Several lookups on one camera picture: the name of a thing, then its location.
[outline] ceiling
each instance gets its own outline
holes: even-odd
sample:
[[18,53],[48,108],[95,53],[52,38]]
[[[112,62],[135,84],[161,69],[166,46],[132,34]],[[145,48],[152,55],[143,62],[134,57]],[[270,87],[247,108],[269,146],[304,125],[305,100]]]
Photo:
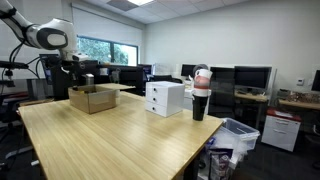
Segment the ceiling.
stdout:
[[126,6],[126,0],[83,0],[92,5],[107,9],[117,14],[121,14],[130,19],[137,20],[144,24],[159,22],[189,14],[195,14],[211,9],[229,6],[245,2],[248,0],[154,0],[148,4],[131,10],[123,11],[109,4],[110,1],[119,1],[122,6]]

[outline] white plastic drawer unit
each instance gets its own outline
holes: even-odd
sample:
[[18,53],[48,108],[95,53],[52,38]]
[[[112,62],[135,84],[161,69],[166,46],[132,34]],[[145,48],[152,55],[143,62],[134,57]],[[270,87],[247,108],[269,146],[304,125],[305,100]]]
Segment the white plastic drawer unit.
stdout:
[[168,117],[182,111],[184,85],[167,81],[146,83],[146,110]]
[[300,128],[300,117],[282,113],[272,108],[268,109],[267,114],[261,141],[293,151]]

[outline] drawer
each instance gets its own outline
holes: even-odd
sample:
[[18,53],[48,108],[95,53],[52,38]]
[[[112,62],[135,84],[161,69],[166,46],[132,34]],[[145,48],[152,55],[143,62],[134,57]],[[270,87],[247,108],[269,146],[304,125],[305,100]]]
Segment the drawer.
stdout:
[[147,83],[146,87],[146,94],[152,95],[152,96],[168,96],[168,87],[160,86],[157,84]]
[[288,151],[293,151],[297,133],[285,132],[276,128],[265,127],[261,142],[270,144]]
[[145,107],[148,111],[167,117],[167,107],[154,104],[152,102],[146,102]]
[[285,132],[297,133],[300,128],[300,122],[282,119],[273,116],[266,117],[266,127],[275,128]]
[[152,102],[154,104],[159,104],[161,106],[165,106],[167,107],[167,104],[168,104],[168,98],[167,97],[164,97],[164,96],[160,96],[160,95],[157,95],[157,94],[146,94],[146,99],[147,101],[149,102]]

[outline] wooden table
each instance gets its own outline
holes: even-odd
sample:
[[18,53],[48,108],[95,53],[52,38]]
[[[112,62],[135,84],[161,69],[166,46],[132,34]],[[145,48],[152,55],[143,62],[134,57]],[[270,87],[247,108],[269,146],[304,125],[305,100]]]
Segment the wooden table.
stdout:
[[294,106],[294,107],[300,107],[300,108],[306,108],[306,109],[320,110],[319,103],[293,102],[293,101],[287,101],[287,100],[279,100],[279,103],[281,105],[286,105],[286,106]]
[[256,101],[256,102],[259,103],[258,113],[257,113],[257,117],[256,117],[256,125],[255,125],[255,128],[259,129],[259,123],[260,123],[260,118],[261,118],[263,105],[268,102],[267,96],[264,96],[264,95],[253,95],[251,93],[241,94],[241,93],[238,93],[237,91],[234,92],[234,96],[236,98],[253,100],[253,101]]
[[222,121],[189,110],[164,118],[144,104],[121,92],[117,107],[92,115],[69,100],[19,111],[48,179],[174,179]]

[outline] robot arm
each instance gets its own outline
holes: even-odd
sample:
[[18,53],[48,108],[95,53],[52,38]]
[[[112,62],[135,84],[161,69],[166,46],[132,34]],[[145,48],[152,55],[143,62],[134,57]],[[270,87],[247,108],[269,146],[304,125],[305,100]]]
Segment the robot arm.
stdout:
[[0,0],[0,19],[14,32],[19,41],[30,47],[59,50],[64,61],[87,60],[78,52],[73,24],[62,19],[38,25],[27,21],[7,0]]

